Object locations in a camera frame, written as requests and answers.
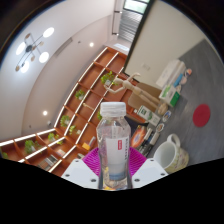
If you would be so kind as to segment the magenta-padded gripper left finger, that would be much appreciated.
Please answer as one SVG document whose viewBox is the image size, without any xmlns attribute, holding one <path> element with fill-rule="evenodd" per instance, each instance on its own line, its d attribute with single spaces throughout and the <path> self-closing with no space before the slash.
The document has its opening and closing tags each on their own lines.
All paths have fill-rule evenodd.
<svg viewBox="0 0 224 224">
<path fill-rule="evenodd" d="M 95 148 L 82 159 L 74 159 L 62 178 L 84 188 L 98 189 L 100 181 L 100 158 Z"/>
</svg>

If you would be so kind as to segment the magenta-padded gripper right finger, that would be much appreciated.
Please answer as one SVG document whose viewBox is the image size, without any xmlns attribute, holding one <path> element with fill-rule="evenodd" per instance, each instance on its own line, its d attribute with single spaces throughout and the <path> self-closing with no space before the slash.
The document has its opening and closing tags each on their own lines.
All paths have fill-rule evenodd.
<svg viewBox="0 0 224 224">
<path fill-rule="evenodd" d="M 129 175 L 133 188 L 141 188 L 155 182 L 168 173 L 153 158 L 147 159 L 138 150 L 130 148 Z"/>
</svg>

